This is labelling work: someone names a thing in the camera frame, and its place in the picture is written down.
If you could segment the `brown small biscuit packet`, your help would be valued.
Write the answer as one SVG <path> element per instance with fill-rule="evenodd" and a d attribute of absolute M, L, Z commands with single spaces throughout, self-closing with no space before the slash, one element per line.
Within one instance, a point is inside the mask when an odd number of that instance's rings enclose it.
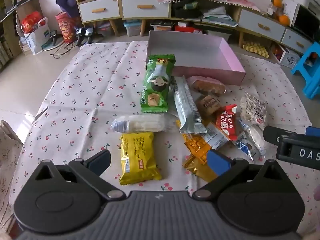
<path fill-rule="evenodd" d="M 205 118 L 215 113 L 220 107 L 220 102 L 213 96 L 207 95 L 196 101 L 200 115 Z"/>

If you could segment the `wooden tv cabinet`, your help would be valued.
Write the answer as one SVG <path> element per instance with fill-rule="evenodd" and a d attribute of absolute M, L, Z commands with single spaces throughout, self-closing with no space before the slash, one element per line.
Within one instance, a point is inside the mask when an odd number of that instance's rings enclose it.
<path fill-rule="evenodd" d="M 237 5 L 221 4 L 208 0 L 182 0 L 176 3 L 159 3 L 157 0 L 76 0 L 82 23 L 103 20 L 175 20 L 195 24 L 195 28 L 215 27 L 235 29 L 239 46 L 263 37 L 278 42 L 298 53 L 304 53 L 313 42 L 319 41 L 319 19 L 306 7 L 300 6 L 289 16 L 282 7 L 273 15 Z M 280 15 L 290 18 L 290 25 L 279 23 Z"/>

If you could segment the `orange gold snack packet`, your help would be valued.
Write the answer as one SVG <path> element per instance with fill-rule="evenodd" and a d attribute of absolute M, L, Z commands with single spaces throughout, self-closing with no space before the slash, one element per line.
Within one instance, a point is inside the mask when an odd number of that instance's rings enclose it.
<path fill-rule="evenodd" d="M 209 150 L 214 149 L 210 148 L 201 134 L 182 133 L 182 136 L 184 144 L 190 152 L 188 160 L 182 164 L 183 167 L 206 182 L 217 178 L 217 174 L 207 164 L 207 154 Z"/>

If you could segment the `clear bag patterned candies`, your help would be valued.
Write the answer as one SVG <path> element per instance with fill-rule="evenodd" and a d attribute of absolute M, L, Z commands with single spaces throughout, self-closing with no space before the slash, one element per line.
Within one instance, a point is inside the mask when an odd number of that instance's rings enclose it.
<path fill-rule="evenodd" d="M 246 92 L 240 100 L 240 115 L 248 123 L 262 129 L 267 125 L 267 103 L 258 96 Z"/>

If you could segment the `yellow snack packet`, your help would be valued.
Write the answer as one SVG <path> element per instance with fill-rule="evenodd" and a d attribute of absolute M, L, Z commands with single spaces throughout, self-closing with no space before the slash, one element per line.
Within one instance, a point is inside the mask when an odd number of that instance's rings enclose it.
<path fill-rule="evenodd" d="M 162 179 L 153 149 L 152 132 L 123 133 L 120 139 L 120 161 L 123 172 L 119 179 L 120 185 Z"/>

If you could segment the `cherry print tablecloth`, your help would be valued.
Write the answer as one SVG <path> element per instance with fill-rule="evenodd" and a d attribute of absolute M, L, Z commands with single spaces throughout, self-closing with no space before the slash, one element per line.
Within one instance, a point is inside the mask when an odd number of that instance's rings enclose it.
<path fill-rule="evenodd" d="M 140 113 L 140 95 L 146 65 L 147 42 L 87 45 L 73 57 L 44 99 L 26 138 L 11 184 L 10 203 L 43 159 L 67 164 L 87 159 L 100 150 L 111 152 L 111 167 L 101 176 L 126 193 L 131 190 L 188 191 L 193 193 L 206 182 L 185 170 L 183 161 L 190 152 L 178 131 L 155 133 L 154 149 L 162 180 L 120 186 L 120 134 L 109 132 L 118 116 Z M 267 103 L 268 124 L 305 133 L 311 126 L 294 87 L 279 65 L 236 54 L 246 71 L 241 86 L 227 86 L 224 105 L 237 104 L 245 92 Z M 319 202 L 313 191 L 319 185 L 319 171 L 279 161 L 305 203 L 298 228 L 304 235 L 319 226 Z"/>

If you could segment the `orange fruit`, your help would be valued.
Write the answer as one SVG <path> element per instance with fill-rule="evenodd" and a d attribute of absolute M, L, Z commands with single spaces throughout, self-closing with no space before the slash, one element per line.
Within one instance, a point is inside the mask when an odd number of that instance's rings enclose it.
<path fill-rule="evenodd" d="M 276 8 L 281 8 L 283 6 L 281 0 L 271 0 L 271 4 Z"/>
<path fill-rule="evenodd" d="M 279 23 L 281 24 L 281 25 L 283 25 L 283 26 L 289 26 L 290 25 L 290 18 L 287 16 L 287 15 L 285 15 L 285 14 L 283 14 L 283 15 L 280 15 L 279 17 L 278 17 L 278 21 L 279 21 Z"/>

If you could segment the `blue white snack packet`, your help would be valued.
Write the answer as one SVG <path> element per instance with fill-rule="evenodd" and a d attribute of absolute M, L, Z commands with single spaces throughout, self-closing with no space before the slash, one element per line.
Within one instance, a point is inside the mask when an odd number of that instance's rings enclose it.
<path fill-rule="evenodd" d="M 245 132 L 241 132 L 233 144 L 247 155 L 251 162 L 257 162 L 261 157 L 259 150 Z"/>

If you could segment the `pink brown cake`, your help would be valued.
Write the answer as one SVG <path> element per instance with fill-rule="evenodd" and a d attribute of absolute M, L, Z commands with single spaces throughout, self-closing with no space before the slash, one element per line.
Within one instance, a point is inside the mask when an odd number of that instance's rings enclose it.
<path fill-rule="evenodd" d="M 201 94 L 216 94 L 221 95 L 226 92 L 225 85 L 211 77 L 191 76 L 187 78 L 189 87 Z"/>

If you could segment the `silver foil snack packet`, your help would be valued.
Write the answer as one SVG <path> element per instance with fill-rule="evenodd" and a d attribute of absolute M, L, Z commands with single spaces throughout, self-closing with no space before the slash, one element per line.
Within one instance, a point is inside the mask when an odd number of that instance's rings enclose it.
<path fill-rule="evenodd" d="M 180 133 L 204 134 L 207 129 L 202 123 L 199 110 L 193 100 L 185 77 L 175 77 L 174 102 L 180 121 Z"/>

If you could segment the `red snack packet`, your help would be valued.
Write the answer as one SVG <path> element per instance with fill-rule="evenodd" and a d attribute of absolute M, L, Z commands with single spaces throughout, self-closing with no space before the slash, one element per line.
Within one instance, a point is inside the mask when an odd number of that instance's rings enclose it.
<path fill-rule="evenodd" d="M 225 133 L 231 141 L 237 139 L 235 117 L 236 117 L 237 105 L 227 105 L 220 107 L 216 113 L 215 125 L 220 131 Z"/>

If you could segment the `yellow egg tray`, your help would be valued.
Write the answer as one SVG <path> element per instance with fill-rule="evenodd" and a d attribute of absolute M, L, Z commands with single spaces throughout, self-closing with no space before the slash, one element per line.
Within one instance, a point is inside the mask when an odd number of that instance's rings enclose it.
<path fill-rule="evenodd" d="M 258 55 L 260 55 L 260 56 L 262 56 L 262 57 L 264 57 L 266 59 L 268 59 L 270 57 L 267 49 L 264 46 L 262 46 L 261 44 L 259 44 L 259 43 L 243 42 L 242 48 L 245 51 L 249 51 L 249 52 L 258 54 Z"/>

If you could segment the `clear white cracker packet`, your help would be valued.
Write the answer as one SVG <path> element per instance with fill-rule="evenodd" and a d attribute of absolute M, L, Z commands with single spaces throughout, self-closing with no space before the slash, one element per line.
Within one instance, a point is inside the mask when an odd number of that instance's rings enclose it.
<path fill-rule="evenodd" d="M 267 151 L 267 142 L 263 137 L 261 128 L 257 125 L 248 125 L 241 118 L 238 118 L 237 121 L 242 129 L 242 132 L 245 132 L 249 136 L 249 139 L 253 141 L 253 143 L 259 150 L 261 154 L 261 157 L 259 159 L 265 158 Z"/>

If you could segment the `red cylindrical drum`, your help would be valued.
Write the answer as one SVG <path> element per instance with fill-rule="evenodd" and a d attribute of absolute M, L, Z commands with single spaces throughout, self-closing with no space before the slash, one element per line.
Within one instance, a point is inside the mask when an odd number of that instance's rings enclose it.
<path fill-rule="evenodd" d="M 57 14 L 55 18 L 61 30 L 64 42 L 67 44 L 73 43 L 75 41 L 75 29 L 73 19 L 65 11 L 62 11 L 59 14 Z"/>

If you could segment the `green snack packet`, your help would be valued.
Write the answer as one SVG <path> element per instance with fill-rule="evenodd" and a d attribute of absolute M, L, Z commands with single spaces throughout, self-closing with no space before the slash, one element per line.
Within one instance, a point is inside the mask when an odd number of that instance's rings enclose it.
<path fill-rule="evenodd" d="M 140 98 L 143 113 L 165 113 L 168 111 L 168 93 L 175 62 L 173 54 L 149 56 Z"/>

